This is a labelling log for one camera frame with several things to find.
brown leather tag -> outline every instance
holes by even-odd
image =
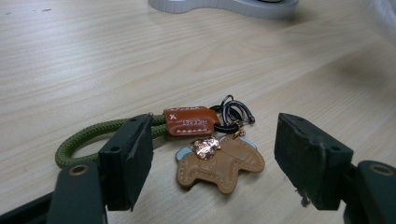
[[[165,109],[163,114],[172,137],[211,135],[215,123],[220,123],[216,112],[204,106]]]

leather charm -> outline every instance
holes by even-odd
[[[259,173],[264,169],[264,158],[247,139],[227,134],[219,141],[220,149],[208,160],[200,159],[189,147],[177,153],[177,181],[182,187],[189,188],[201,179],[215,183],[221,193],[231,194],[239,170]]]
[[[209,136],[220,123],[216,112],[204,106],[165,109],[163,114],[171,137]]]

small metal charm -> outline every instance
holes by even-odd
[[[212,136],[210,138],[198,139],[192,143],[192,151],[201,160],[207,161],[212,158],[216,150],[220,149],[219,140]]]

white object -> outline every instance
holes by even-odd
[[[225,9],[241,15],[260,19],[284,19],[290,17],[298,0],[261,2],[258,0],[148,0],[157,10],[168,13],[184,13],[200,7]]]

stitching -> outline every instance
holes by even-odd
[[[200,132],[207,132],[209,131],[208,129],[191,129],[191,130],[186,130],[186,129],[177,129],[177,133],[200,133]]]

